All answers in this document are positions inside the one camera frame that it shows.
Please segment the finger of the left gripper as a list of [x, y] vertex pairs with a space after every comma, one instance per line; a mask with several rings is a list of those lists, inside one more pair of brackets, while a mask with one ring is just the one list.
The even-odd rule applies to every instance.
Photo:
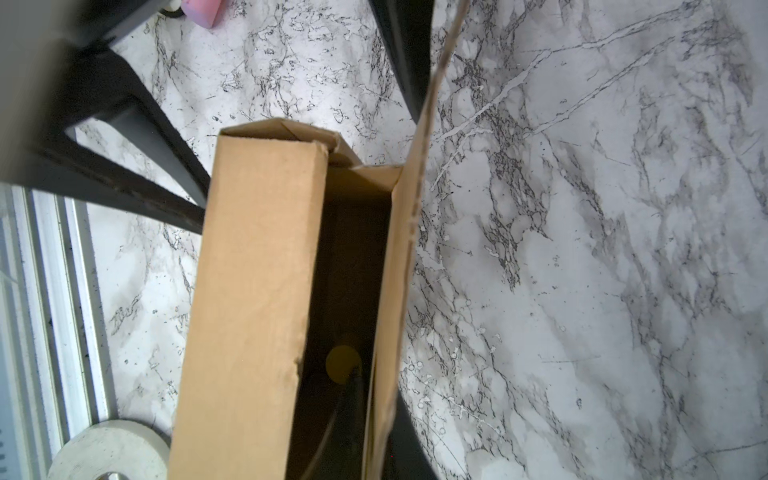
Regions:
[[431, 76], [434, 0], [369, 0], [394, 76], [415, 123]]

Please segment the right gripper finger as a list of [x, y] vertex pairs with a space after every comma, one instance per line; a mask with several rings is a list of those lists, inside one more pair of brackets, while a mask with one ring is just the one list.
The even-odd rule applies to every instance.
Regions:
[[412, 423], [402, 393], [398, 393], [395, 419], [387, 441], [383, 478], [436, 480], [432, 465]]

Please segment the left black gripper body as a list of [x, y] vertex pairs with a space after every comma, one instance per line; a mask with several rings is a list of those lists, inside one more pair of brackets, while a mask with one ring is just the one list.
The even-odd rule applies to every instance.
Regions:
[[[45, 42], [49, 78], [41, 105], [1, 158], [1, 180], [134, 213], [201, 233], [210, 175], [113, 44], [158, 13], [166, 1], [81, 1]], [[80, 145], [82, 122], [106, 123], [160, 166], [185, 192], [160, 185]]]

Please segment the small yellow bottle cap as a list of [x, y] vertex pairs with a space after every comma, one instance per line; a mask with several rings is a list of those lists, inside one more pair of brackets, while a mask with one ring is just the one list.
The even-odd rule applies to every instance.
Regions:
[[353, 371], [362, 365], [358, 351], [352, 346], [334, 346], [326, 356], [325, 370], [328, 377], [338, 385], [344, 385]]

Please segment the brown cardboard box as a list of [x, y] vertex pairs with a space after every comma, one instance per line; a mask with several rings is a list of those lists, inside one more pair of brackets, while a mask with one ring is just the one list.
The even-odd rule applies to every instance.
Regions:
[[[468, 8], [403, 164], [288, 119], [220, 132], [170, 478], [384, 479], [437, 94]], [[344, 385], [325, 370], [340, 344], [362, 360]]]

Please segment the white tape roll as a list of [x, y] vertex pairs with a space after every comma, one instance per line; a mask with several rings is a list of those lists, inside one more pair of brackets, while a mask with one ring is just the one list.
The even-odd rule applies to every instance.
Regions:
[[48, 479], [166, 479], [169, 446], [154, 430], [128, 420], [92, 425], [55, 455]]

